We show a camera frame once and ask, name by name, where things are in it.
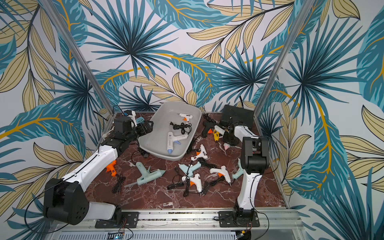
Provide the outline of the yellow glue gun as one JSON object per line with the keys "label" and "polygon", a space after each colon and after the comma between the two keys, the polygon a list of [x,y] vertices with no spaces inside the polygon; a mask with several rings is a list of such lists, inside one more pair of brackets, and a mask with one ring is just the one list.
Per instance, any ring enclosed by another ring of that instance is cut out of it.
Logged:
{"label": "yellow glue gun", "polygon": [[214,131],[213,135],[214,135],[214,140],[215,140],[215,142],[218,142],[218,141],[219,141],[219,139],[220,139],[220,133],[219,133],[219,132],[216,132],[216,131]]}

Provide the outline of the black glue gun orange trigger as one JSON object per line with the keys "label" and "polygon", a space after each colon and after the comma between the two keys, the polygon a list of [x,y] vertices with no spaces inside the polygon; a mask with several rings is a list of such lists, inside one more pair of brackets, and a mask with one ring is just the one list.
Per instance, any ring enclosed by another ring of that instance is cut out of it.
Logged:
{"label": "black glue gun orange trigger", "polygon": [[216,125],[217,125],[217,123],[215,121],[213,121],[213,122],[212,121],[204,121],[203,122],[204,129],[202,131],[201,136],[203,138],[206,138],[208,134],[212,134],[214,132]]}

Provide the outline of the white blue-tip glue gun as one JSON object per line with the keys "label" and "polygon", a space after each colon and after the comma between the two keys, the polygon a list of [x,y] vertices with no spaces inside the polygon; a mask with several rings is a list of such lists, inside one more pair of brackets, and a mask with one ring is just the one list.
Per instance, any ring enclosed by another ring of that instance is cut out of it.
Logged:
{"label": "white blue-tip glue gun", "polygon": [[188,134],[175,136],[173,132],[168,132],[167,134],[167,152],[170,155],[174,150],[174,144],[180,145],[181,140],[186,140],[188,138]]}

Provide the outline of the small white orange glue gun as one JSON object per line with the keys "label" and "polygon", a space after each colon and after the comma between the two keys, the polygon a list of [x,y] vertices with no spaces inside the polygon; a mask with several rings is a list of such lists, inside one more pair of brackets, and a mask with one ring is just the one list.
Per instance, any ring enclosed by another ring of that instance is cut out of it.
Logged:
{"label": "small white orange glue gun", "polygon": [[190,120],[193,118],[192,115],[184,114],[184,113],[180,113],[179,116],[183,118],[186,124],[190,124]]}

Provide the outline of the large white pink glue gun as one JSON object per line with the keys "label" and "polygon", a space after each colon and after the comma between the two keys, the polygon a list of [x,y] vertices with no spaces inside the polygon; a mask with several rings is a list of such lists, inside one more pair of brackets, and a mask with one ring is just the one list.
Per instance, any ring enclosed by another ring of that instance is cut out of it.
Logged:
{"label": "large white pink glue gun", "polygon": [[[222,129],[221,127],[219,127],[218,125],[216,125],[214,131],[219,132],[220,138],[222,138],[222,140],[223,140],[223,135],[225,134],[225,130]],[[229,144],[224,143],[224,149],[225,150],[229,149],[230,147],[231,146]]]}

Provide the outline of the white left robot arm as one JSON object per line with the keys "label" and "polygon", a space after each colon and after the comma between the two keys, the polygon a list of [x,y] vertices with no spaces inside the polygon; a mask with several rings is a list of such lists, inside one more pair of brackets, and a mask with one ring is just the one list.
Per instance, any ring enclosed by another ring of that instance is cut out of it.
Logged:
{"label": "white left robot arm", "polygon": [[90,202],[85,192],[102,170],[112,164],[132,142],[151,133],[153,126],[152,121],[137,123],[128,116],[115,120],[115,128],[94,154],[64,177],[53,178],[46,183],[43,216],[69,225],[88,220],[104,220],[116,226],[121,224],[123,215],[120,207]]}

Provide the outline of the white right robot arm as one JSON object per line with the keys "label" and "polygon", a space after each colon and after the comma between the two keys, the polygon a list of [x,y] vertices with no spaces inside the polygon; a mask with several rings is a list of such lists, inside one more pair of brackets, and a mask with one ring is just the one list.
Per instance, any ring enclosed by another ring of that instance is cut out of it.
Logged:
{"label": "white right robot arm", "polygon": [[255,216],[255,197],[258,184],[270,166],[269,141],[254,134],[245,125],[236,125],[233,136],[242,142],[240,164],[243,181],[237,203],[234,206],[235,220],[252,221]]}

